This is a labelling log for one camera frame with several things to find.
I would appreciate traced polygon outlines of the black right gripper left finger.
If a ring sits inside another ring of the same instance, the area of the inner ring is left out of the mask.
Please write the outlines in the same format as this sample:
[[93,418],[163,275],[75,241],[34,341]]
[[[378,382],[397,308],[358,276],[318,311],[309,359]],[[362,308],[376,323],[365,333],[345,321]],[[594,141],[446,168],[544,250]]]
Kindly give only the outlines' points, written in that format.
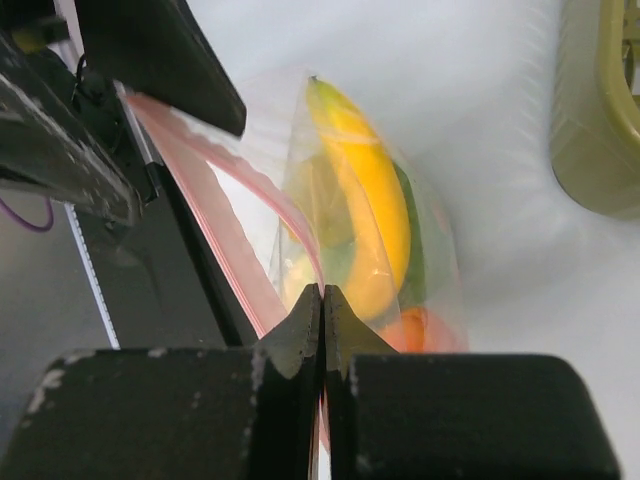
[[45,370],[5,479],[314,479],[320,291],[255,345],[77,350]]

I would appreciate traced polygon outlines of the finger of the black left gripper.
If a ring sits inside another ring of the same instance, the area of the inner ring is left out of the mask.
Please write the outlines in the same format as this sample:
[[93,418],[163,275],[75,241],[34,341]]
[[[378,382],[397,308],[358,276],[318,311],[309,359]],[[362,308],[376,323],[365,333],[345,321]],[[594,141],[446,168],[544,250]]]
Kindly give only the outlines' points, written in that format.
[[187,2],[86,0],[75,9],[90,67],[232,135],[244,133],[246,106]]
[[125,133],[76,84],[55,52],[26,54],[2,35],[1,184],[132,225],[142,202],[113,152]]

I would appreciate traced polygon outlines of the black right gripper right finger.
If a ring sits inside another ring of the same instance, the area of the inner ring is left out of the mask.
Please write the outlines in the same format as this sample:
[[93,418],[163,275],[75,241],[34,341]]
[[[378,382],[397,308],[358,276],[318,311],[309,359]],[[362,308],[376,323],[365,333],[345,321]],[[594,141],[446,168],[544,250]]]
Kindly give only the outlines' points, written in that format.
[[335,479],[618,479],[589,389],[541,354],[400,354],[323,299]]

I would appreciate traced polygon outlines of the red fake tomato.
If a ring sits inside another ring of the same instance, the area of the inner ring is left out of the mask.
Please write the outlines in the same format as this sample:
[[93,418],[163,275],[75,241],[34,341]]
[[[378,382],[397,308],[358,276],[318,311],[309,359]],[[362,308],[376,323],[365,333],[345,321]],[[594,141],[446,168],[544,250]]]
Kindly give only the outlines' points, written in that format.
[[402,353],[447,353],[468,349],[465,337],[457,335],[425,307],[402,310],[396,320],[379,329],[377,334]]

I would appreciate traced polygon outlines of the yellow fake banana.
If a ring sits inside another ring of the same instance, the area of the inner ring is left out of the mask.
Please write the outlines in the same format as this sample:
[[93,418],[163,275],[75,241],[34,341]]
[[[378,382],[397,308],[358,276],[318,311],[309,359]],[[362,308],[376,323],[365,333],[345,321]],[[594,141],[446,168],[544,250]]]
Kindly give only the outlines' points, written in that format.
[[343,293],[371,320],[397,301],[408,271],[411,228],[391,155],[364,113],[337,87],[308,79],[305,100],[345,195],[355,251]]

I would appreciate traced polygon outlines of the clear zip top bag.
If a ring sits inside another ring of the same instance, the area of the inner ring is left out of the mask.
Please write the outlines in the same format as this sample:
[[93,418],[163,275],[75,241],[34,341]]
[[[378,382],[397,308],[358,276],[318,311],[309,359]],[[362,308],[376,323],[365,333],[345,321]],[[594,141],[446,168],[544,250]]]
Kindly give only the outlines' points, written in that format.
[[[292,311],[305,287],[332,285],[343,293],[355,251],[355,236],[346,245],[321,248],[309,222],[284,191],[296,163],[316,154],[328,160],[305,100],[311,76],[316,75],[285,70],[244,82],[240,90],[247,118],[241,136],[146,94],[124,95],[258,336],[269,333]],[[365,116],[394,163],[408,208],[411,246],[397,301],[371,320],[353,312],[377,334],[402,310],[425,307],[468,342],[454,240],[439,196]]]

